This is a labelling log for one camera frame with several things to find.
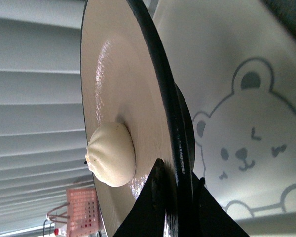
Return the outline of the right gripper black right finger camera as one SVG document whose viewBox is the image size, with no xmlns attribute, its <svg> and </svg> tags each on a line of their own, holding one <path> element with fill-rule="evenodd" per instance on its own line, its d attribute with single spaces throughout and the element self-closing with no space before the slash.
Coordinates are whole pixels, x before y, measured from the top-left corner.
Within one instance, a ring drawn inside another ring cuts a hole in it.
<svg viewBox="0 0 296 237">
<path fill-rule="evenodd" d="M 205 178 L 192 174 L 193 237 L 247 237 L 248 234 L 221 208 L 205 187 Z"/>
</svg>

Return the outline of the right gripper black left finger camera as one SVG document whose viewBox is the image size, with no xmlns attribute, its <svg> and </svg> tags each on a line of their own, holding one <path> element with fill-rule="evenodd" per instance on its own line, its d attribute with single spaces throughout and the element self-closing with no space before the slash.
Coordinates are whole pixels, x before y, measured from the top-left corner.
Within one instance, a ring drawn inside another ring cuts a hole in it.
<svg viewBox="0 0 296 237">
<path fill-rule="evenodd" d="M 165 167 L 157 159 L 133 208 L 115 237 L 162 237 L 165 219 Z"/>
</svg>

